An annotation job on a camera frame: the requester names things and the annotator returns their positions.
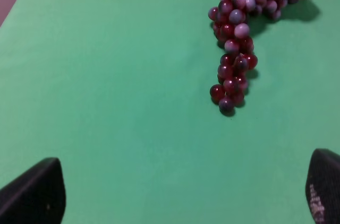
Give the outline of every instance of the table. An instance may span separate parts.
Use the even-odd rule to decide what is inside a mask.
[[[310,156],[340,152],[340,3],[252,21],[257,73],[225,117],[218,2],[18,0],[0,28],[0,185],[59,157],[64,224],[312,223]]]

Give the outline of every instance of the green surface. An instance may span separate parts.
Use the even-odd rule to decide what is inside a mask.
[[[312,223],[310,156],[340,152],[340,3],[252,23],[258,76],[224,117],[218,1],[18,0],[0,28],[0,186],[57,156],[64,224]]]

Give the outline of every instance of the black object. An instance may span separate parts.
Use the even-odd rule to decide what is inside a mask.
[[[340,223],[340,156],[316,149],[309,164],[305,193],[316,224]]]
[[[65,207],[57,158],[42,160],[0,190],[0,224],[60,224]]]

